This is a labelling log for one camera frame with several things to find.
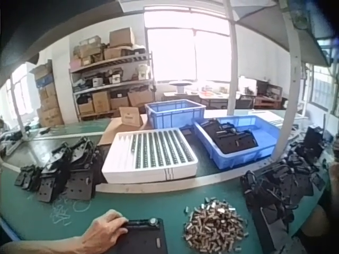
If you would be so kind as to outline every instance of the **workbench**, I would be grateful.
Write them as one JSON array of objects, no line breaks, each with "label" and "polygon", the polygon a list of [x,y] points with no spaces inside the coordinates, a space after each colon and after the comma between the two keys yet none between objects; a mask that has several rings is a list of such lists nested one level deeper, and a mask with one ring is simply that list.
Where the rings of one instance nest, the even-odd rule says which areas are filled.
[{"label": "workbench", "polygon": [[[247,114],[248,110],[236,110],[235,113],[238,115]],[[284,111],[279,111],[279,114],[283,116]],[[225,116],[226,112],[224,110],[206,111],[205,117],[217,117],[217,115]],[[114,121],[113,125],[120,125],[120,119],[112,119],[112,121]],[[72,144],[81,135],[71,137],[69,133],[82,132],[83,135],[88,133],[89,138],[97,144],[102,137],[102,132],[109,125],[112,125],[112,122],[100,120],[89,122],[87,127],[81,123],[66,126],[59,132],[53,130],[52,134],[48,133],[46,138],[37,137],[35,141],[22,144],[5,162],[17,167],[31,163],[43,165],[44,161],[48,159],[43,155],[48,150],[52,150],[63,141]],[[63,138],[53,139],[56,137],[55,135],[63,135]],[[218,177],[217,174],[220,171],[209,159],[202,143],[193,134],[188,135],[186,139],[199,158],[197,177],[208,175]],[[323,176],[327,182],[326,173],[323,172]],[[16,172],[2,165],[0,213],[4,221],[21,239],[56,240],[81,235],[94,218],[112,208],[129,219],[162,218],[165,225],[168,253],[191,253],[188,245],[181,238],[183,223],[188,219],[183,210],[186,206],[190,208],[198,206],[203,203],[205,197],[216,197],[218,199],[225,198],[236,208],[238,214],[244,219],[248,219],[249,237],[241,243],[242,253],[262,253],[238,178],[168,193],[114,194],[97,192],[90,202],[73,201],[60,197],[53,204],[45,204],[38,202],[34,194],[15,187],[16,177]],[[291,235],[296,233],[316,206],[322,192],[316,188],[314,192],[314,196],[304,197],[299,208],[294,211],[295,220],[290,227]]]}]

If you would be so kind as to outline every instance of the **storage box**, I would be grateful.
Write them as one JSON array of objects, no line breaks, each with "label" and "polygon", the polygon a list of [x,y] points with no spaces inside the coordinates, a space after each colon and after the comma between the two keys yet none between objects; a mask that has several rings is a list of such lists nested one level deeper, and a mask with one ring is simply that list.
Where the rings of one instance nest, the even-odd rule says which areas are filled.
[{"label": "storage box", "polygon": [[107,48],[104,50],[105,60],[121,57],[121,48]]},{"label": "storage box", "polygon": [[135,127],[140,127],[144,124],[137,107],[120,107],[119,111],[122,124]]},{"label": "storage box", "polygon": [[110,48],[132,46],[135,43],[132,28],[123,28],[110,32]]},{"label": "storage box", "polygon": [[127,97],[111,99],[111,109],[113,110],[118,109],[119,107],[128,107],[128,106],[129,103]]},{"label": "storage box", "polygon": [[101,46],[92,48],[89,45],[80,46],[80,57],[85,58],[92,55],[100,54]]},{"label": "storage box", "polygon": [[52,127],[64,124],[59,108],[52,108],[47,111],[38,109],[37,113],[39,116],[40,124],[43,127]]},{"label": "storage box", "polygon": [[80,115],[89,115],[94,113],[94,107],[92,100],[88,100],[85,104],[79,104]]},{"label": "storage box", "polygon": [[46,76],[43,76],[40,79],[35,80],[35,84],[36,84],[37,88],[45,87],[46,85],[48,85],[52,82],[53,82],[53,73],[50,73]]},{"label": "storage box", "polygon": [[135,91],[135,92],[129,92],[128,93],[129,101],[131,102],[131,106],[133,107],[139,107],[143,106],[146,103],[150,103],[153,101],[153,94],[149,90],[143,90],[143,91]]},{"label": "storage box", "polygon": [[55,95],[50,96],[44,99],[43,101],[41,101],[41,109],[43,111],[47,111],[47,110],[50,110],[52,108],[57,108],[57,107],[59,107],[59,104],[58,104],[58,99]]},{"label": "storage box", "polygon": [[92,94],[93,96],[93,104],[94,104],[94,111],[96,113],[108,112],[110,107],[110,100],[108,97],[108,92],[99,92]]},{"label": "storage box", "polygon": [[48,98],[48,95],[46,93],[46,89],[44,87],[38,88],[38,93],[39,93],[40,101],[43,101],[44,99]]},{"label": "storage box", "polygon": [[48,84],[45,87],[46,93],[48,97],[52,97],[54,95],[57,95],[57,91],[55,90],[54,83]]},{"label": "storage box", "polygon": [[46,64],[35,67],[30,73],[34,74],[35,80],[52,73],[52,60],[48,59]]},{"label": "storage box", "polygon": [[255,115],[218,118],[218,121],[221,124],[231,123],[239,131],[251,130],[258,144],[257,147],[225,155],[200,126],[200,124],[205,121],[207,121],[207,119],[197,119],[194,122],[194,133],[205,146],[210,154],[210,158],[213,159],[217,167],[222,170],[231,169],[235,166],[251,161],[257,161],[258,159],[271,155],[280,133],[277,126],[274,126]]},{"label": "storage box", "polygon": [[89,56],[89,57],[85,57],[83,59],[81,59],[81,65],[82,66],[86,66],[86,65],[90,65],[93,63],[93,58],[92,56]]},{"label": "storage box", "polygon": [[146,104],[145,108],[153,128],[163,129],[191,126],[194,119],[203,118],[206,106],[188,99],[178,99]]}]

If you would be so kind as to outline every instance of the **stacked cardboard boxes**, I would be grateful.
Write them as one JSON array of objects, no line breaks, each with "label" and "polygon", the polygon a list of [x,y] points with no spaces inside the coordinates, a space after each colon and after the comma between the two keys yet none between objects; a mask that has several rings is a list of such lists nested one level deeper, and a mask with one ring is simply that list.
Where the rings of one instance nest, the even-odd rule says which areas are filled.
[{"label": "stacked cardboard boxes", "polygon": [[39,92],[41,107],[37,109],[37,114],[42,127],[52,127],[63,125],[57,93],[55,90],[52,61],[39,65],[31,73],[34,74],[35,83]]}]

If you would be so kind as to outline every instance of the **foam tray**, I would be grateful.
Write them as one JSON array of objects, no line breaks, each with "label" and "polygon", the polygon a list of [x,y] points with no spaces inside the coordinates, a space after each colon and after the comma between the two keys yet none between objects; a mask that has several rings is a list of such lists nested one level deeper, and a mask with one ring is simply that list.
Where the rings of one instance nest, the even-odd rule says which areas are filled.
[{"label": "foam tray", "polygon": [[195,176],[198,160],[178,128],[117,133],[102,173],[108,183],[150,183]]}]

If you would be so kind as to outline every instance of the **blue plastic bin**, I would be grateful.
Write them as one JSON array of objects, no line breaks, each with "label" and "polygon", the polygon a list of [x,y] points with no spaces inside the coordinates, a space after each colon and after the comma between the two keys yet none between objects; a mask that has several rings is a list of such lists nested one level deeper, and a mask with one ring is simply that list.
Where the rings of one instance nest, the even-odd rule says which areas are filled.
[{"label": "blue plastic bin", "polygon": [[210,136],[200,126],[207,119],[197,119],[193,123],[194,133],[204,144],[210,158],[220,170],[230,170],[237,165],[257,161],[271,155],[279,138],[280,129],[256,115],[229,116],[218,118],[220,123],[231,123],[239,131],[251,130],[258,146],[239,152],[223,154]]},{"label": "blue plastic bin", "polygon": [[193,119],[203,118],[206,106],[188,99],[178,99],[149,103],[145,108],[153,128],[164,129],[192,125]]}]

